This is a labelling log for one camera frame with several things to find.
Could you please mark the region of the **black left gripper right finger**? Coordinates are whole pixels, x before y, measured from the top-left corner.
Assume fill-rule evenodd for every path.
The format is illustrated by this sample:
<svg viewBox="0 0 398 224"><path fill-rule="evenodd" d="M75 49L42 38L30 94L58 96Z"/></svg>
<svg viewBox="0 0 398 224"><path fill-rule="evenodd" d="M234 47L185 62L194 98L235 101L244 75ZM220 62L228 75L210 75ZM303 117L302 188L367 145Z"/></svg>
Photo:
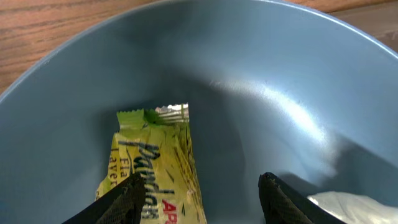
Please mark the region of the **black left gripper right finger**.
<svg viewBox="0 0 398 224"><path fill-rule="evenodd" d="M258 188L267 224L344 224L271 172L259 177Z"/></svg>

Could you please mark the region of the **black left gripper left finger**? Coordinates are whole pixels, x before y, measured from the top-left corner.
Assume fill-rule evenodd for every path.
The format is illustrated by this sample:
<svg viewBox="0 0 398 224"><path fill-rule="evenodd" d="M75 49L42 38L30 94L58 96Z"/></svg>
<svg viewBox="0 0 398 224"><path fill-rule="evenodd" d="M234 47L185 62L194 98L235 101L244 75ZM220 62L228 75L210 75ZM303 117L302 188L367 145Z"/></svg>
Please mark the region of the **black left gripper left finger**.
<svg viewBox="0 0 398 224"><path fill-rule="evenodd" d="M144 179L133 174L63 224L140 224Z"/></svg>

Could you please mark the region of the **yellow green snack wrapper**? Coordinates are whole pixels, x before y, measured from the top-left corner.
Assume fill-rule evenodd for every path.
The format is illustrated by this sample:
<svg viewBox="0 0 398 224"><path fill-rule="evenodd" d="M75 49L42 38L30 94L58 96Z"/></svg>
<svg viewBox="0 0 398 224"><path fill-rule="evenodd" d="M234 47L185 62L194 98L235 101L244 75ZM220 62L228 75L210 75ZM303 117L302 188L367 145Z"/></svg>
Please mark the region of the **yellow green snack wrapper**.
<svg viewBox="0 0 398 224"><path fill-rule="evenodd" d="M131 174L144 179L142 223L206 223L189 125L188 104L120 111L101 198Z"/></svg>

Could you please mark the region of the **white tissue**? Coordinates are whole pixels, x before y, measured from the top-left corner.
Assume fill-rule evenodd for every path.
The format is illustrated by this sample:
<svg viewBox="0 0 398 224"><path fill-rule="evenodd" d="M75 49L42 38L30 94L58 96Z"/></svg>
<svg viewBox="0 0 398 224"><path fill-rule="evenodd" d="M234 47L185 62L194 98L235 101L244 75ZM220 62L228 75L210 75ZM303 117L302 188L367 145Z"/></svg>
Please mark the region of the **white tissue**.
<svg viewBox="0 0 398 224"><path fill-rule="evenodd" d="M397 224L397 207L364 195L323 192L307 197L335 218L350 224Z"/></svg>

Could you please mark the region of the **large blue bowl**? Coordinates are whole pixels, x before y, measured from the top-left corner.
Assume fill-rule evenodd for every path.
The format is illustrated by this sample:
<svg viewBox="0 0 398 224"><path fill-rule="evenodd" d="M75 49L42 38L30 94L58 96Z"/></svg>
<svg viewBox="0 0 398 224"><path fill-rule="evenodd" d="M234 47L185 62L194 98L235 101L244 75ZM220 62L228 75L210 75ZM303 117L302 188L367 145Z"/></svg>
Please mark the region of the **large blue bowl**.
<svg viewBox="0 0 398 224"><path fill-rule="evenodd" d="M397 205L397 54L280 1L162 1L78 34L1 97L1 222L91 204L121 110L188 103L209 223L264 223L272 172Z"/></svg>

